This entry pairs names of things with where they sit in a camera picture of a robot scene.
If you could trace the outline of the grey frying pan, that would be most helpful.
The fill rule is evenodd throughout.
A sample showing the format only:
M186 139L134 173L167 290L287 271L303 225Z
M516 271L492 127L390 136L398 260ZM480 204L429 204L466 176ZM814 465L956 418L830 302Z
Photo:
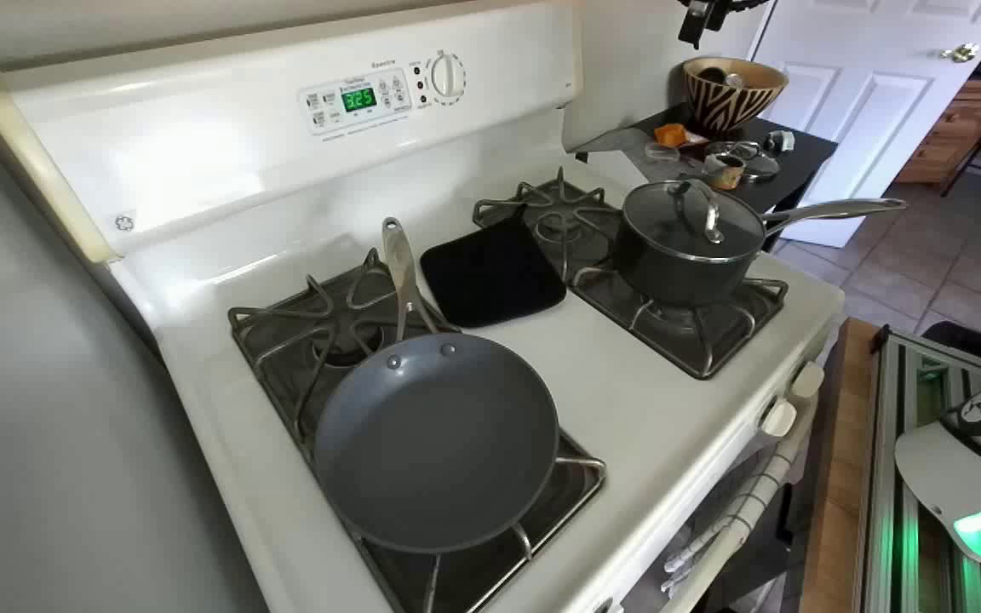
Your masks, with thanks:
M310 465L364 540L438 554L519 523L557 452L559 411L538 372L504 344L429 322L335 387Z

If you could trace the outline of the patterned wooden bowl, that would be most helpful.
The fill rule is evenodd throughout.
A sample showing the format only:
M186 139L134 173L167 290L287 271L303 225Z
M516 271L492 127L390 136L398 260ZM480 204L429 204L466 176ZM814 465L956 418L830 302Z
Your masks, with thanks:
M680 120L701 136L744 133L784 89L780 68L698 55L678 66Z

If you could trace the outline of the white gas stove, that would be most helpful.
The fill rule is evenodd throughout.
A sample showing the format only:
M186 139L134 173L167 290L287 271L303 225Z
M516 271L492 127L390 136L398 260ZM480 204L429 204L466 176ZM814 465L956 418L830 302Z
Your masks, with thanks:
M837 290L770 256L784 309L693 378L565 285L487 327L436 307L424 252L480 230L478 201L577 163L577 0L470 0L0 70L0 139L73 244L148 322L272 613L396 613L231 340L235 307L382 260L406 309L526 357L601 495L480 613L602 613L744 452L811 424Z

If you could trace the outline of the wooden board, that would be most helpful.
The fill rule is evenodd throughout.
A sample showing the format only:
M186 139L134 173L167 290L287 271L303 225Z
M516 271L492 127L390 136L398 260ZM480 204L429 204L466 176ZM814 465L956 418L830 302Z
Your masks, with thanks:
M859 613L872 490L872 338L874 322L846 319L827 357L818 414L818 495L805 559L801 613Z

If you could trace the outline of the black side table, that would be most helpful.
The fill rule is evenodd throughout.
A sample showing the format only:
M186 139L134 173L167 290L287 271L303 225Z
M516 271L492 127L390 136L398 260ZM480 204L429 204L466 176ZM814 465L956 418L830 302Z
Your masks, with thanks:
M768 121L768 120L753 120L745 133L734 139L694 142L688 151L663 151L655 139L655 129L674 120L678 113L663 109L641 121L616 127L602 136L580 142L577 155L593 163L601 152L622 152L638 168L638 173L649 179L663 179L678 173L712 176L714 163L710 163L710 152L734 155L736 145L758 142L760 152L745 160L745 176L736 186L736 196L760 210L786 210L807 195L811 179L836 152L830 139L820 139L801 129L795 129L795 145L786 152L770 151L768 136L780 133L780 121Z

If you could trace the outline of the left black burner grate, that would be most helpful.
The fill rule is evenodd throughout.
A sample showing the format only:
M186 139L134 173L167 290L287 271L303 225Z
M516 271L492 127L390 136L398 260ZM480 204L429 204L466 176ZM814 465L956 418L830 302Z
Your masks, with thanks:
M335 387L403 335L420 338L429 322L442 329L438 319L406 309L382 260L364 260L326 282L312 279L272 307L235 307L227 322L306 465ZM484 546L438 554L364 540L331 509L396 613L480 613L601 495L602 479L605 464L559 428L553 477L521 522Z

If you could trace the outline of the white door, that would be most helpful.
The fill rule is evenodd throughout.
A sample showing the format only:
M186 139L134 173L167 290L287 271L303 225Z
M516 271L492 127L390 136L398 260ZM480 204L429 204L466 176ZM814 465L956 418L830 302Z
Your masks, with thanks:
M836 152L805 204L878 196L981 62L981 0L772 0L753 59L786 74L770 121Z

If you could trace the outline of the dark grey saucepan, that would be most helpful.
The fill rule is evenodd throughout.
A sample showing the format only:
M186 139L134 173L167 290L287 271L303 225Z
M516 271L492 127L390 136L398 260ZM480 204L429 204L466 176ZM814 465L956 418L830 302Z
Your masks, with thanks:
M904 206L906 206L904 196L851 196L851 201L826 201L772 210L760 213L762 243L807 219L864 219L864 213L896 213ZM663 256L655 244L649 244L638 230L630 230L622 220L616 237L616 271L628 279L630 290L638 290L644 298L655 302L667 307L723 302L745 282L745 270L762 252L762 243L753 256L736 256L734 261Z

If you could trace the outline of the glass pot lid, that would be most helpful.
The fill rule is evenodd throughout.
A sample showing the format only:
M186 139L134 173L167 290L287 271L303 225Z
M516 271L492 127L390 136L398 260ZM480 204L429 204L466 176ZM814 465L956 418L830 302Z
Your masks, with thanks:
M633 186L622 220L663 256L734 261L762 243L758 210L693 176Z

